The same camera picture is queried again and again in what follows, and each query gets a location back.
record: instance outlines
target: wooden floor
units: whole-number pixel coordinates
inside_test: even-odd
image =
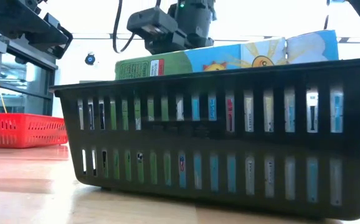
[[[0,149],[0,224],[5,223],[348,223],[231,212],[106,192],[75,179],[65,146]]]

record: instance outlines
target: cardboard box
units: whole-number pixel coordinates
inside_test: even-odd
[[[116,79],[284,65],[285,39],[205,47],[117,62]]]
[[[116,79],[339,60],[334,30],[119,61]]]
[[[339,60],[335,30],[322,30],[287,39],[288,63]]]

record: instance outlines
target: basket rim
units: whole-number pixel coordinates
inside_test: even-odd
[[[63,118],[57,118],[57,117],[54,117],[54,116],[39,115],[39,114],[29,114],[29,113],[0,113],[0,116],[2,116],[2,117],[15,116],[15,117],[48,118],[48,119],[64,121]]]
[[[256,67],[256,68],[237,68],[231,70],[218,70],[211,72],[194,72],[194,73],[185,73],[185,74],[176,74],[176,75],[163,75],[157,77],[143,77],[143,78],[129,78],[123,80],[111,80],[111,81],[96,81],[90,83],[77,83],[77,84],[68,84],[68,85],[54,85],[49,87],[51,93],[55,93],[55,96],[60,97],[58,92],[61,90],[73,90],[79,88],[96,88],[96,87],[105,87],[111,85],[129,85],[135,83],[148,83],[148,82],[158,82],[158,81],[170,81],[178,79],[192,79],[192,78],[209,78],[212,76],[223,77],[223,76],[232,76],[232,75],[245,75],[249,73],[251,75],[259,75],[260,73],[268,72],[279,72],[279,71],[307,71],[307,70],[325,70],[329,68],[348,68],[348,67],[360,67],[360,58],[349,59],[349,60],[333,60],[326,62],[311,62],[311,63],[300,63],[292,65],[276,65],[270,67]]]

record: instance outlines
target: ceiling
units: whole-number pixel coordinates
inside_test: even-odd
[[[167,11],[176,0],[162,0]],[[124,1],[118,33],[127,34],[128,17],[153,7],[155,0]],[[73,33],[112,33],[118,0],[49,0],[49,11]],[[214,39],[234,39],[243,35],[293,36],[321,30],[329,14],[329,29],[340,37],[360,37],[360,17],[348,2],[326,0],[226,0],[215,4],[218,20],[211,25]]]

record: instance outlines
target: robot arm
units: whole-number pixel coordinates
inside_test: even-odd
[[[51,16],[41,19],[39,3],[47,0],[0,0],[0,34],[17,39],[23,35],[29,45],[61,59],[70,45],[72,34]]]
[[[127,29],[139,35],[151,54],[212,46],[208,37],[216,20],[215,0],[178,0],[168,13],[159,6],[132,14]]]

